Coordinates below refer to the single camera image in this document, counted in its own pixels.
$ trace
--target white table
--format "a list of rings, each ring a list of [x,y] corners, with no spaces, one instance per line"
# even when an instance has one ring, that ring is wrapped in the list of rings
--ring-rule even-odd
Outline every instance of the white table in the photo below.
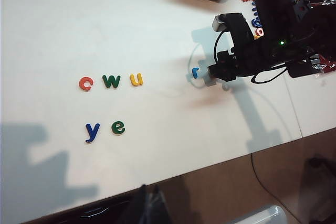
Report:
[[[302,137],[288,92],[294,81],[207,86],[202,78],[214,63],[214,16],[243,12],[251,20],[250,2],[2,0],[1,8],[2,223]],[[229,46],[223,37],[218,50]],[[144,84],[133,87],[129,75],[138,72]],[[104,74],[121,76],[117,89],[105,88]],[[95,81],[89,92],[78,87],[84,76]],[[125,124],[118,136],[115,121]],[[91,144],[87,123],[100,124]]]

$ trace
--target wire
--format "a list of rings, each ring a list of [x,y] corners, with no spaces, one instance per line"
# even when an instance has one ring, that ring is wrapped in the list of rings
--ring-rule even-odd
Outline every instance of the wire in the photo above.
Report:
[[[214,47],[214,59],[215,59],[215,62],[216,62],[216,63],[218,63],[217,56],[216,56],[217,44],[218,44],[219,39],[221,38],[221,36],[223,35],[224,32],[225,32],[225,30],[222,31],[222,32],[218,35],[218,37],[217,37],[217,39],[216,39],[216,42],[215,42],[215,47]]]
[[[254,166],[254,161],[253,161],[253,153],[250,154],[250,157],[251,157],[251,164],[252,164],[252,169],[253,169],[253,172],[254,172],[254,175],[256,176],[256,179],[258,180],[259,184],[261,185],[261,187],[270,195],[272,196],[274,199],[276,199],[280,204],[282,204],[282,206],[300,223],[302,224],[302,222],[299,220],[298,217],[296,217],[288,208],[287,206],[277,197],[275,196],[273,193],[271,193],[264,185],[263,183],[260,181],[258,175],[257,175],[257,172],[256,172],[256,169],[255,169],[255,166]]]
[[[256,81],[256,78],[257,78],[257,75],[260,74],[260,73],[257,73],[255,74],[252,79],[251,79],[251,82],[254,83],[254,84],[264,84],[264,83],[267,83],[267,82],[271,82],[273,81],[275,78],[278,78],[280,75],[282,75],[284,72],[287,71],[287,68],[284,69],[284,71],[282,71],[280,74],[274,76],[272,79],[269,79],[267,81],[262,81],[262,82],[259,82],[259,81]]]

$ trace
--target cable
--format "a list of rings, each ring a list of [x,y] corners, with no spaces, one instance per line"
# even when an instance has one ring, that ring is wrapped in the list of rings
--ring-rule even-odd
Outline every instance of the cable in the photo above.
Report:
[[[302,224],[302,222],[298,219],[298,217],[296,217],[288,208],[287,206],[277,197],[275,196],[273,193],[271,193],[264,185],[263,183],[261,183],[258,175],[257,175],[257,172],[256,172],[256,169],[254,167],[254,162],[253,162],[253,153],[250,154],[250,157],[251,157],[251,164],[252,164],[252,169],[253,169],[253,172],[254,172],[254,175],[256,176],[256,179],[258,180],[259,184],[261,185],[261,187],[270,195],[272,196],[274,199],[276,199],[280,204],[282,204],[282,206],[300,223]]]
[[[262,81],[262,82],[258,82],[258,81],[256,81],[257,75],[260,74],[260,73],[257,73],[257,74],[255,74],[255,75],[252,77],[251,82],[254,83],[254,84],[264,84],[264,83],[267,83],[267,82],[271,82],[271,81],[273,81],[275,78],[278,78],[280,75],[282,75],[282,74],[283,74],[284,72],[286,72],[286,71],[287,71],[287,68],[285,68],[284,71],[282,71],[280,74],[274,76],[272,79],[269,79],[269,80],[267,80],[267,81]]]
[[[217,37],[217,39],[216,39],[216,42],[215,42],[215,47],[214,47],[214,59],[215,59],[215,62],[216,62],[216,63],[218,63],[217,56],[216,56],[217,44],[218,44],[219,39],[221,38],[221,36],[223,35],[224,32],[225,32],[225,30],[222,31],[222,32],[218,35],[218,37]]]

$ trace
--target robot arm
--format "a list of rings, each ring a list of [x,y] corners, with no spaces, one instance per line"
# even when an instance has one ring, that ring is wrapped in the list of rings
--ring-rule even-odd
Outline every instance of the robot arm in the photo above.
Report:
[[[217,53],[209,74],[224,81],[286,67],[292,77],[320,72],[311,57],[336,61],[336,5],[309,0],[255,0],[264,36],[254,40],[241,13],[215,17],[215,31],[230,32],[234,47]]]

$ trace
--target foam letter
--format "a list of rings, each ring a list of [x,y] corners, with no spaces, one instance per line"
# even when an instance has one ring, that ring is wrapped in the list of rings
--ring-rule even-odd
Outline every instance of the foam letter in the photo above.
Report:
[[[81,89],[89,91],[91,89],[91,86],[88,87],[84,86],[84,83],[86,82],[90,83],[91,86],[93,85],[93,80],[90,77],[83,77],[82,79],[79,80],[78,85]]]
[[[120,76],[117,76],[117,79],[115,79],[114,76],[109,76],[109,79],[107,79],[106,76],[103,76],[103,81],[108,89],[111,87],[111,84],[116,89],[119,85]]]
[[[98,132],[98,129],[99,129],[99,126],[100,126],[100,124],[96,123],[94,129],[92,130],[92,127],[89,123],[87,125],[85,125],[86,129],[88,130],[89,136],[90,136],[90,139],[85,140],[86,143],[89,144],[95,139],[95,137],[97,135],[97,132]]]
[[[116,135],[120,135],[125,131],[125,128],[123,127],[124,127],[124,123],[120,121],[113,123],[111,126],[113,133]]]
[[[143,85],[142,76],[140,73],[137,74],[138,82],[135,81],[134,75],[130,75],[131,83],[133,86]]]

